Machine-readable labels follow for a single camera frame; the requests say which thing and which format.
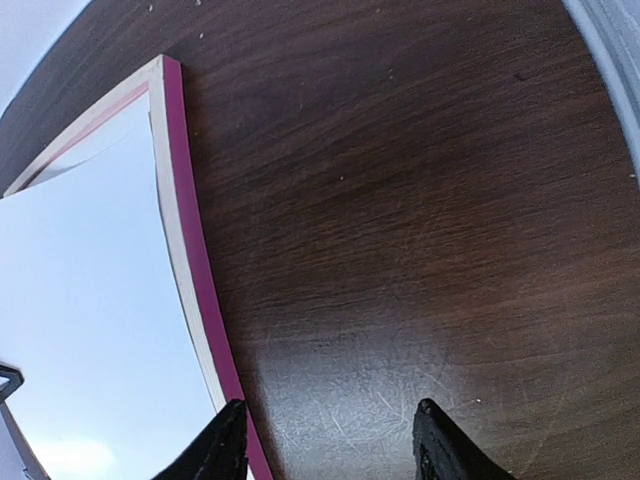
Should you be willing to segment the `landscape photo print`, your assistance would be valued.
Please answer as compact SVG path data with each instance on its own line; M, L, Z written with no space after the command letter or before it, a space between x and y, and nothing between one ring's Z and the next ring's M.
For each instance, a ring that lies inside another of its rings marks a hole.
M149 479L214 417L161 221L148 120L1 202L1 358L54 479Z

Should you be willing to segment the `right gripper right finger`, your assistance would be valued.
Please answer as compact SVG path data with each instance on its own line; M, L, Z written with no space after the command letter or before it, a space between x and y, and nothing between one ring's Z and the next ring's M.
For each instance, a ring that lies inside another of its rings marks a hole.
M422 399L413 422L416 479L515 480L492 461L432 399Z

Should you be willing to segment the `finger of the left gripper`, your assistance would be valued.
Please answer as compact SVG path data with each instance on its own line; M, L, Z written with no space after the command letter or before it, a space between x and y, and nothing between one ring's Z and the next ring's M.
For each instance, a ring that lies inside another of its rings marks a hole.
M0 404L4 404L24 384L24 376L18 368L1 363L0 377Z

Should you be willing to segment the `pink wooden picture frame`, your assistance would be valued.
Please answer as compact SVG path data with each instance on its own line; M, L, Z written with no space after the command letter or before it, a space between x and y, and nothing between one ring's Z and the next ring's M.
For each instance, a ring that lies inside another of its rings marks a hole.
M219 307L203 233L191 160L182 68L160 55L89 107L59 134L2 194L59 176L115 145L148 120L158 204L179 299L215 414L244 391ZM54 479L44 469L10 408L1 404L1 475Z

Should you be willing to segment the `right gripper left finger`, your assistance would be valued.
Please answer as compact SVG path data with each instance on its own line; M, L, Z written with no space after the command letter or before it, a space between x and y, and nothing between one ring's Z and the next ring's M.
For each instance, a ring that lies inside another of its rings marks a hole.
M233 399L153 480L245 480L247 431L246 402Z

